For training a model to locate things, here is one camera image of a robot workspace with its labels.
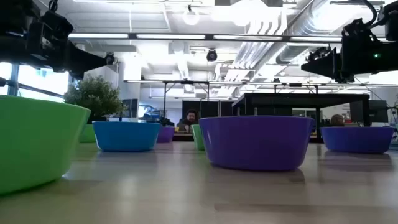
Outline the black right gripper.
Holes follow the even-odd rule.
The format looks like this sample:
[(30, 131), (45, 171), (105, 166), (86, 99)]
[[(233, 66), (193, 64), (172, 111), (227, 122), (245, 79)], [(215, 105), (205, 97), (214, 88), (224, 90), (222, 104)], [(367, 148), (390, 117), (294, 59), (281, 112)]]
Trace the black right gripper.
[(303, 63), (301, 70), (331, 78), (338, 83), (351, 83), (355, 75), (374, 73), (377, 64), (378, 53), (374, 49), (342, 44), (339, 53), (335, 47), (326, 57)]

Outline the blue plastic mini bowl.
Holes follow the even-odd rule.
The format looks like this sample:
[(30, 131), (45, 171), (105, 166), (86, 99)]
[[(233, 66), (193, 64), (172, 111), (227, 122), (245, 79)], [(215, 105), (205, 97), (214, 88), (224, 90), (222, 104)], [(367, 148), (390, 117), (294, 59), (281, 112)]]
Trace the blue plastic mini bowl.
[(155, 147), (159, 123), (95, 121), (97, 146), (103, 152), (145, 152)]

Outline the person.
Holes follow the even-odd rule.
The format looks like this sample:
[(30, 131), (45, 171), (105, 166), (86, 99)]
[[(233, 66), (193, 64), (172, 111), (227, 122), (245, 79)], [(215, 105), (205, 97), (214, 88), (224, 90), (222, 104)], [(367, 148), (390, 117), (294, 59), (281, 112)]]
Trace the person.
[(334, 114), (330, 119), (330, 126), (344, 126), (344, 117), (340, 114)]
[(186, 113), (186, 116), (180, 119), (177, 127), (179, 128), (179, 131), (185, 131), (189, 133), (191, 126), (194, 124), (198, 124), (197, 111), (194, 109), (189, 109)]

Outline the black background workstation frame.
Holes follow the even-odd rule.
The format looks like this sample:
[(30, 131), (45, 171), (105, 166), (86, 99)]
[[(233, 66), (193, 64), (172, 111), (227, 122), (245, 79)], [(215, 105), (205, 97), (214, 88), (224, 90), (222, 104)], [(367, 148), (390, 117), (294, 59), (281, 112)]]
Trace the black background workstation frame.
[(245, 85), (247, 82), (218, 82), (218, 81), (204, 81), (204, 80), (125, 80), (125, 83), (162, 83), (164, 85), (164, 97), (163, 97), (163, 118), (166, 114), (166, 96), (168, 92), (167, 84), (172, 83), (181, 85), (194, 85), (204, 84), (207, 86), (206, 91), (210, 90), (210, 85)]
[(365, 94), (374, 88), (398, 88), (398, 84), (375, 83), (245, 83), (238, 93), (354, 93)]

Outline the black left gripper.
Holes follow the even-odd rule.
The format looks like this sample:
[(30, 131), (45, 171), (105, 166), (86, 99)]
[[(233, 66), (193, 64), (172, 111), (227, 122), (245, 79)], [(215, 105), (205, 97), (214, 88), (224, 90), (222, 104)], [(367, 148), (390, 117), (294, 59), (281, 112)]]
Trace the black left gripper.
[(69, 34), (70, 30), (31, 30), (27, 35), (26, 64), (55, 72), (68, 71), (77, 80), (82, 80), (85, 72), (107, 65), (105, 58), (81, 50), (72, 42), (67, 44)]

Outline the long ceiling light bar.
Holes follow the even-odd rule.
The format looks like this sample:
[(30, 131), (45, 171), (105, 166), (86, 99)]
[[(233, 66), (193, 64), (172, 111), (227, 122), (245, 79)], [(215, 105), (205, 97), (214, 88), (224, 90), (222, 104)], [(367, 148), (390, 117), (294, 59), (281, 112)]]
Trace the long ceiling light bar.
[(173, 34), (173, 33), (72, 33), (70, 40), (186, 40), (227, 42), (340, 43), (339, 36), (246, 35), (246, 34)]

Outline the potted green artificial plant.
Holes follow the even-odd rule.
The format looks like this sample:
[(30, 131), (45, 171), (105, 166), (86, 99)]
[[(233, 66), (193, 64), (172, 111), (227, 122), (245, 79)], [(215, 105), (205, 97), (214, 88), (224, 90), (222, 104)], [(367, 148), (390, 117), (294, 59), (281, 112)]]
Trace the potted green artificial plant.
[(63, 99), (65, 103), (88, 108), (91, 114), (87, 124), (94, 121), (106, 121), (107, 116), (120, 115), (125, 106), (119, 97), (119, 88), (104, 77), (88, 76), (75, 86), (70, 85)]

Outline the purple plastic mini bowl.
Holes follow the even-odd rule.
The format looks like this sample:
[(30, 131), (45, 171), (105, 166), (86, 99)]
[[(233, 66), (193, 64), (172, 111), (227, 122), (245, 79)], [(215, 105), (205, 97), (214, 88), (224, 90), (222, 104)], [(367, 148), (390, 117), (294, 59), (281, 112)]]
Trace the purple plastic mini bowl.
[(389, 150), (393, 127), (320, 128), (326, 148), (333, 152), (383, 154)]
[(303, 164), (315, 120), (295, 116), (202, 118), (206, 155), (216, 166), (286, 171)]
[(169, 143), (172, 142), (172, 139), (174, 137), (175, 133), (175, 128), (171, 126), (162, 126), (160, 128), (158, 137), (157, 137), (157, 143)]

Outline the green plastic mini bowl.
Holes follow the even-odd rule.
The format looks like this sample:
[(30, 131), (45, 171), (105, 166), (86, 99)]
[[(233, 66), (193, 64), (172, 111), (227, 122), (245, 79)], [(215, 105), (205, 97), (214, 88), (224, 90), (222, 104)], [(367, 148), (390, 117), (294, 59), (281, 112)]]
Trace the green plastic mini bowl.
[(60, 179), (90, 113), (77, 105), (0, 95), (0, 195)]
[(191, 125), (191, 129), (192, 129), (195, 149), (198, 150), (198, 151), (204, 151), (205, 150), (205, 145), (203, 143), (203, 136), (202, 136), (202, 132), (201, 132), (201, 129), (200, 129), (200, 125), (199, 124), (193, 124), (193, 125)]
[(87, 124), (80, 134), (79, 141), (82, 143), (94, 143), (96, 142), (96, 136), (92, 124)]

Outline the black computer monitor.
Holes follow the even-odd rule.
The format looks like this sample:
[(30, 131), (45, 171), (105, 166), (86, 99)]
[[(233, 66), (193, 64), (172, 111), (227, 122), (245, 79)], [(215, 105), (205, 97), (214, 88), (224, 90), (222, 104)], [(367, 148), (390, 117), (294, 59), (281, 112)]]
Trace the black computer monitor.
[[(352, 122), (363, 122), (363, 102), (356, 101), (349, 104)], [(387, 102), (385, 100), (369, 100), (369, 121), (371, 123), (387, 123)]]

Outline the white globe ceiling lamp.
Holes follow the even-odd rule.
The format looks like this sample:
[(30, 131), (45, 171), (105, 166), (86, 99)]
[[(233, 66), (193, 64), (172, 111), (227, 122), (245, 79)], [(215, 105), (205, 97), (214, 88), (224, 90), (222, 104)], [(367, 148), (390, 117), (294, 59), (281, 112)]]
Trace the white globe ceiling lamp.
[(198, 23), (200, 20), (200, 15), (197, 11), (194, 11), (192, 9), (192, 5), (188, 4), (187, 5), (187, 10), (183, 14), (183, 21), (187, 25), (194, 26)]

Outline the black track light cluster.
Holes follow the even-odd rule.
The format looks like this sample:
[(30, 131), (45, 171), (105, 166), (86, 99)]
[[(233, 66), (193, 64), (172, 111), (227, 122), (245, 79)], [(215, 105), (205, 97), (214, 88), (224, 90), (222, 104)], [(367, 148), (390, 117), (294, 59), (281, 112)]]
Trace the black track light cluster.
[(306, 58), (307, 62), (318, 60), (322, 57), (326, 57), (331, 52), (331, 47), (318, 47), (315, 50), (309, 51), (309, 55)]

